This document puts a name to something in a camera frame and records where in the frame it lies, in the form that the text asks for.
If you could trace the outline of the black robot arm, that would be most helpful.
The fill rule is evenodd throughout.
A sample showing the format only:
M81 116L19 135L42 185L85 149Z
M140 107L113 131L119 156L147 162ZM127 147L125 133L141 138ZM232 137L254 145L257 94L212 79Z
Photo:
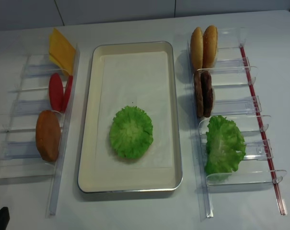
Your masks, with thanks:
M10 221L10 214L8 207L2 207L0 209L0 230L6 230Z

